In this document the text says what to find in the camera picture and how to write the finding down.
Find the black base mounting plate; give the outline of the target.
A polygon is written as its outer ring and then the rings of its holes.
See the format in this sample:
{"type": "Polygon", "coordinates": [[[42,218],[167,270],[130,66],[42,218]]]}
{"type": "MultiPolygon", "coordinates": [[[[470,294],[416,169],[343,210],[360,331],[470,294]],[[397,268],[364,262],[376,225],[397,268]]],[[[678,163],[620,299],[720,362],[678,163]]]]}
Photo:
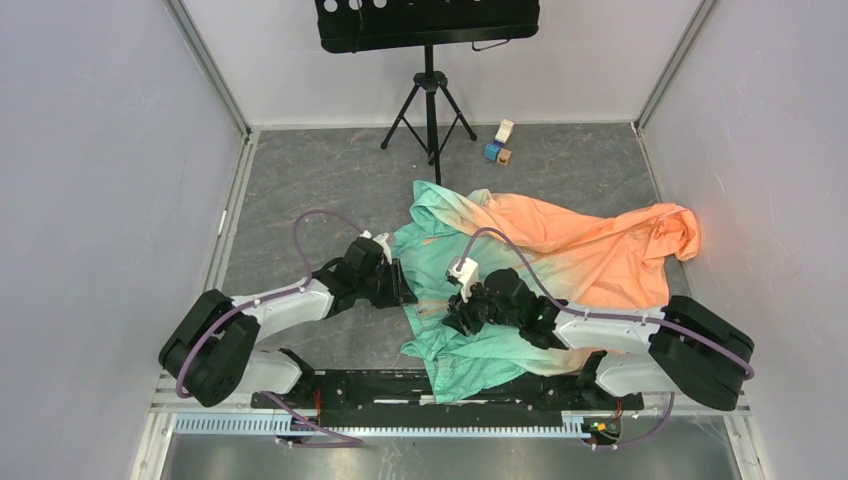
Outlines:
{"type": "Polygon", "coordinates": [[[554,427],[564,411],[644,408],[642,395],[617,399],[577,374],[532,373],[439,404],[424,369],[315,370],[293,351],[279,352],[301,369],[294,387],[279,397],[297,411],[314,410],[324,427],[554,427]]]}

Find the blue toy cube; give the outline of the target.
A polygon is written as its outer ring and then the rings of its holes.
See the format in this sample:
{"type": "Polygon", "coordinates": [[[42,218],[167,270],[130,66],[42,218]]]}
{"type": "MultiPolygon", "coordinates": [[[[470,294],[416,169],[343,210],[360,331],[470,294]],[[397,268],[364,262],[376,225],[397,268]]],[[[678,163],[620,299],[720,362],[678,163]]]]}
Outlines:
{"type": "Polygon", "coordinates": [[[502,147],[495,143],[488,143],[484,147],[483,156],[486,160],[496,162],[498,159],[498,155],[500,154],[502,147]]]}

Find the white toy block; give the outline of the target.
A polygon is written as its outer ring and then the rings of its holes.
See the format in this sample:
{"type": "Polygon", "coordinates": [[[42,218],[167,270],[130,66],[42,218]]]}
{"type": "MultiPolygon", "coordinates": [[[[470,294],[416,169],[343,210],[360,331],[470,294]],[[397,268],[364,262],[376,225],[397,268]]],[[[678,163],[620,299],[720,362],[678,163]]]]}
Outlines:
{"type": "Polygon", "coordinates": [[[494,137],[495,142],[501,145],[506,144],[512,135],[513,129],[514,122],[508,119],[503,119],[494,137]]]}

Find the brown wooden toy cube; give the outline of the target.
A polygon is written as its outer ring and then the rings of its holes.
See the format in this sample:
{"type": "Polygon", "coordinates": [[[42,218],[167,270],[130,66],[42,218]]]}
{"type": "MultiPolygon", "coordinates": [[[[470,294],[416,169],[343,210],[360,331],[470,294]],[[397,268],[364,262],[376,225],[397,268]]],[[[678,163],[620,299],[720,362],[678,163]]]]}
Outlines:
{"type": "Polygon", "coordinates": [[[501,148],[498,151],[496,162],[501,165],[508,165],[512,157],[512,151],[506,148],[501,148]]]}

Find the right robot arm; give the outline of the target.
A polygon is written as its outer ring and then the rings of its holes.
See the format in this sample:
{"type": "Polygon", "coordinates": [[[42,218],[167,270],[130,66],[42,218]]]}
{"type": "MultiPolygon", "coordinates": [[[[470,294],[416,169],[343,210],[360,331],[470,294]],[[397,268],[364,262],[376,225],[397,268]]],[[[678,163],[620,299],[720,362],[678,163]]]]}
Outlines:
{"type": "Polygon", "coordinates": [[[539,349],[589,351],[577,392],[591,408],[669,392],[731,411],[754,375],[754,341],[688,296],[673,295],[660,307],[605,309],[538,295],[512,268],[479,279],[473,265],[451,267],[446,277],[459,290],[442,322],[459,333],[503,326],[539,349]]]}

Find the black music stand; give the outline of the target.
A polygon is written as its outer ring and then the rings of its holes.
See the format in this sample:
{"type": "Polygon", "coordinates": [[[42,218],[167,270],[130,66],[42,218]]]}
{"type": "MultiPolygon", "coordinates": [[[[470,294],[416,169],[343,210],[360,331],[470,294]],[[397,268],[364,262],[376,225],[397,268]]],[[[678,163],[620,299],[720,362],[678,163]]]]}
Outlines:
{"type": "Polygon", "coordinates": [[[467,43],[479,52],[480,42],[491,48],[526,39],[539,31],[538,1],[316,1],[317,28],[322,48],[332,54],[421,47],[424,65],[413,76],[413,87],[396,115],[380,148],[388,148],[400,125],[405,125],[442,183],[441,154],[457,125],[470,140],[478,136],[449,90],[446,74],[435,68],[437,45],[467,43]]]}

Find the green and orange jacket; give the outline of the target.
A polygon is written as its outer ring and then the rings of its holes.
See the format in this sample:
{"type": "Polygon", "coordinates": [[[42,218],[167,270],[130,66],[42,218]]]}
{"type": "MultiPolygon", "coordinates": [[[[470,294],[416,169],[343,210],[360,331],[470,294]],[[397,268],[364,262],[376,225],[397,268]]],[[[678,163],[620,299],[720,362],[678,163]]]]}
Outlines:
{"type": "Polygon", "coordinates": [[[536,348],[503,326],[465,336],[442,325],[456,292],[446,277],[454,258],[467,255],[482,275],[512,268],[538,294],[637,309],[666,304],[665,260],[689,260],[702,244],[694,213],[672,203],[602,218],[512,193],[461,195],[427,181],[415,182],[413,195],[411,222],[396,232],[392,248],[418,297],[405,310],[414,337],[402,352],[423,361],[439,403],[524,373],[572,373],[588,357],[583,349],[536,348]]]}

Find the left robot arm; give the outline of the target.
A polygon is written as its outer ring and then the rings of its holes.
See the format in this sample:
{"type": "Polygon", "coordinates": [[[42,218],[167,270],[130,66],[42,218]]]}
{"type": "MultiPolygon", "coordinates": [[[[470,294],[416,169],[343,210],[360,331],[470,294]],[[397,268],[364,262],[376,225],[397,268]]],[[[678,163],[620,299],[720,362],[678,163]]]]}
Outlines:
{"type": "Polygon", "coordinates": [[[261,351],[266,338],[307,322],[327,320],[366,300],[375,309],[417,303],[390,233],[364,232],[341,257],[292,285],[249,296],[208,290],[165,342],[158,362],[181,398],[204,407],[232,394],[272,391],[290,407],[306,405],[314,381],[290,353],[261,351]]]}

